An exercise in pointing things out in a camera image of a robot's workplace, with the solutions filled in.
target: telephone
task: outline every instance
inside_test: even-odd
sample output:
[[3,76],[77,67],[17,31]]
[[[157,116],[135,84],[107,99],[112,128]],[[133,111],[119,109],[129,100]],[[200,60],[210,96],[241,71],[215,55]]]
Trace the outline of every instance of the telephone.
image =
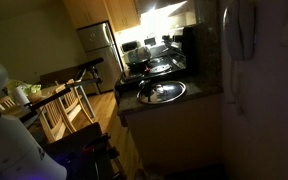
[[253,56],[254,9],[249,0],[232,0],[225,9],[223,30],[233,60],[246,60]]

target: cable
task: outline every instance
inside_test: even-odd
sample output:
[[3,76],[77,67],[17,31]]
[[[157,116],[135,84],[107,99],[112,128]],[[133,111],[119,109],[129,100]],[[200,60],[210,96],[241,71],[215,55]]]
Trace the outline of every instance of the cable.
[[231,70],[230,70],[230,91],[233,95],[233,102],[230,104],[236,105],[238,115],[244,114],[239,96],[240,96],[240,74],[239,74],[239,61],[235,61],[231,58]]

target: wall phone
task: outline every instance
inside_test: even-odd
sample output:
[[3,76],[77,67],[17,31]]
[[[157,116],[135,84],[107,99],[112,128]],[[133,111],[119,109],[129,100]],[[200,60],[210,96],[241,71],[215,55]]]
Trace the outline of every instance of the wall phone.
[[255,8],[249,0],[232,0],[224,12],[223,30],[231,56],[230,90],[237,114],[244,113],[240,100],[239,62],[251,59],[254,45]]
[[246,60],[253,56],[254,14],[254,4],[249,0],[232,0],[225,9],[223,30],[233,60]]

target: kitchen appliance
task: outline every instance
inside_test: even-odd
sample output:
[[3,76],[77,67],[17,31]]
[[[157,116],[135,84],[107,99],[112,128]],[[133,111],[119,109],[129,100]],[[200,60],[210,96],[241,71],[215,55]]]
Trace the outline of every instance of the kitchen appliance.
[[151,53],[147,47],[136,48],[124,55],[124,62],[129,67],[131,73],[141,73],[147,68],[147,62],[151,58]]
[[152,83],[168,80],[171,77],[185,76],[186,58],[183,55],[167,50],[167,55],[153,57],[147,63],[147,70],[133,73],[124,72],[115,85],[115,97],[119,102],[119,97],[126,91],[139,89],[141,80],[149,79]]
[[108,22],[88,26],[77,30],[88,60],[103,58],[96,65],[102,83],[97,84],[98,91],[114,89],[123,66]]
[[150,46],[156,45],[155,37],[144,39],[144,44],[145,45],[150,45]]
[[248,1],[231,1],[224,12],[223,32],[232,60],[246,60],[253,56],[255,11]]
[[131,41],[131,42],[123,43],[121,46],[123,53],[134,50],[138,47],[139,47],[138,41]]

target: microwave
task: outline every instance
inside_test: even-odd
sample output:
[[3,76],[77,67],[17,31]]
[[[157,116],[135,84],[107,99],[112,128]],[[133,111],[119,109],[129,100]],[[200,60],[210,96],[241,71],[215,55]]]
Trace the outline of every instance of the microwave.
[[121,46],[121,49],[122,49],[123,53],[126,53],[126,52],[134,50],[134,49],[136,49],[138,47],[139,47],[139,42],[138,41],[131,41],[131,42],[123,43],[122,46]]

